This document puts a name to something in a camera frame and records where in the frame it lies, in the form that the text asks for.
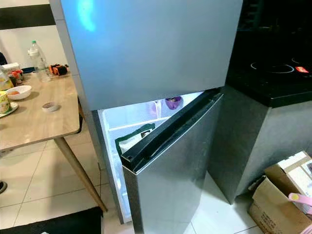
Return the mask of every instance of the white bowl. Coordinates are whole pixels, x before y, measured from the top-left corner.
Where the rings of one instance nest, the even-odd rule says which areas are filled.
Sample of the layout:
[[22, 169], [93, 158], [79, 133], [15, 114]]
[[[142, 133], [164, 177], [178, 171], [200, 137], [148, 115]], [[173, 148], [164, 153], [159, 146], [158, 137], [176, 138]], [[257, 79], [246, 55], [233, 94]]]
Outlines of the white bowl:
[[[19, 94], [15, 94], [15, 95], [9, 95], [10, 92], [12, 91], [18, 91]], [[30, 85], [21, 85], [21, 86], [17, 86], [11, 89], [8, 89], [6, 91], [8, 98], [10, 98], [11, 100], [21, 100], [24, 99], [26, 97], [28, 97], [31, 93], [31, 86]]]

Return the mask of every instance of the black stripe on wall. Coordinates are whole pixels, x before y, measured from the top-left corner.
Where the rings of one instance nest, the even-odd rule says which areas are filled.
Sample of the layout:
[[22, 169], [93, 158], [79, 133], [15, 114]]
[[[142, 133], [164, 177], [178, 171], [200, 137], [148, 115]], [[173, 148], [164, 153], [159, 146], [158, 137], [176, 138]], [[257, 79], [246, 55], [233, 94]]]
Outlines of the black stripe on wall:
[[50, 4], [0, 8], [0, 30], [55, 25]]

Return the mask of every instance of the purple container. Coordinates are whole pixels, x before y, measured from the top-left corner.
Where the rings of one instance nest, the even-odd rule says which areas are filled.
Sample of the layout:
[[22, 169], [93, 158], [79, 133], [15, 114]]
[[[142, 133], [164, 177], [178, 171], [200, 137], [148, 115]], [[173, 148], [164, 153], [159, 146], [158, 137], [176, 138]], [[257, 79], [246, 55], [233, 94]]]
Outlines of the purple container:
[[182, 97], [172, 97], [172, 98], [166, 98], [166, 104], [169, 107], [170, 110], [175, 110], [181, 103]]

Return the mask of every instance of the red indicator light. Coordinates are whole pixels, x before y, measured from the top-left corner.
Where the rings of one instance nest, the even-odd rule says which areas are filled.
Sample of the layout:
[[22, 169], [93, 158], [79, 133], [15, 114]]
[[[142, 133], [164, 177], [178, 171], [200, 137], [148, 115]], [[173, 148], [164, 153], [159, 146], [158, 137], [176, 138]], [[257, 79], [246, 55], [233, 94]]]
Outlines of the red indicator light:
[[296, 70], [302, 73], [309, 73], [304, 67], [296, 67]]

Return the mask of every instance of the white wall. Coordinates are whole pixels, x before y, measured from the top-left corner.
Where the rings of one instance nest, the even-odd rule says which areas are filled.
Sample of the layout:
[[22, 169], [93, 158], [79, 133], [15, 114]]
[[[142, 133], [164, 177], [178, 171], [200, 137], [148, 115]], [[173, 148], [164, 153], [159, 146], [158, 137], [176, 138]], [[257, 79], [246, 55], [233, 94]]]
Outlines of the white wall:
[[[0, 8], [48, 3], [49, 0], [0, 0]], [[18, 62], [21, 68], [32, 67], [27, 54], [32, 40], [42, 48], [48, 64], [67, 64], [55, 25], [0, 30], [0, 52], [8, 63]]]

